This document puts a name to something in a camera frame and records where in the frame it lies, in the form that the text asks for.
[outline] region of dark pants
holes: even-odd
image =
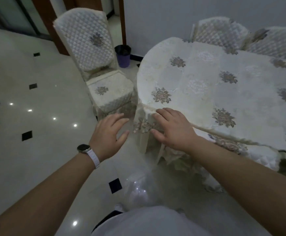
[[[113,216],[119,215],[119,214],[122,214],[122,212],[117,211],[117,210],[112,211],[110,214],[108,214],[102,221],[100,221],[100,222],[96,225],[96,227],[93,229],[93,231],[94,231],[99,225],[101,225],[102,223],[104,223],[105,221],[107,221],[108,219],[112,218]]]

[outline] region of right arm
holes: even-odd
[[[156,112],[164,129],[164,134],[151,130],[158,141],[192,156],[272,235],[286,235],[285,176],[197,136],[179,111]]]

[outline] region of watch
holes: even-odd
[[[86,145],[86,144],[79,145],[78,152],[89,155],[89,157],[93,160],[96,169],[99,167],[100,161],[89,145]]]

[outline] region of left arm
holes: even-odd
[[[89,145],[102,162],[115,155],[129,131],[116,135],[129,119],[113,114],[98,122]],[[0,215],[0,235],[54,235],[82,185],[95,169],[87,154],[78,153]]]

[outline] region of black watch face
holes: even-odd
[[[79,151],[86,151],[88,148],[90,148],[90,146],[86,144],[82,144],[78,146]]]

